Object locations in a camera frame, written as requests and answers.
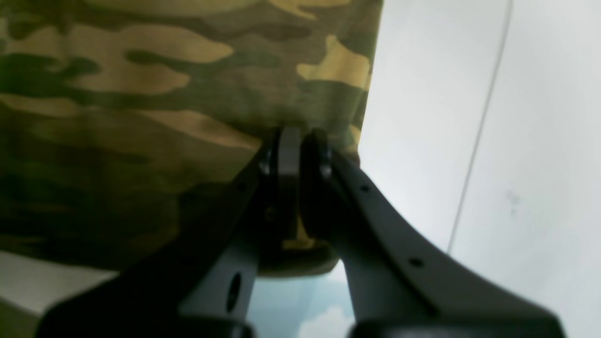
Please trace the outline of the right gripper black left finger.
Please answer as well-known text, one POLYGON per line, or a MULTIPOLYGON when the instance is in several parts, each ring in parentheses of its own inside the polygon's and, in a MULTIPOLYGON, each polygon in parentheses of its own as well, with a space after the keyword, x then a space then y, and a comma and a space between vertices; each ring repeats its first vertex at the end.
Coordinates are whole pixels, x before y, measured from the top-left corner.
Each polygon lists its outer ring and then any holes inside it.
POLYGON ((54 306, 43 324, 243 324, 261 253, 296 237, 302 130, 279 129, 205 212, 118 277, 54 306))

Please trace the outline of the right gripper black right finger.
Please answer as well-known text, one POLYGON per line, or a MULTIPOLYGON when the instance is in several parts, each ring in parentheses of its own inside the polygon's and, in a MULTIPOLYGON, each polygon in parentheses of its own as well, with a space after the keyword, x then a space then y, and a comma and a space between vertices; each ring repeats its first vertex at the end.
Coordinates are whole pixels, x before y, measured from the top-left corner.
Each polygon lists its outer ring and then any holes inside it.
POLYGON ((301 158, 303 224, 343 260, 360 323, 559 323, 425 239, 323 131, 305 137, 301 158))

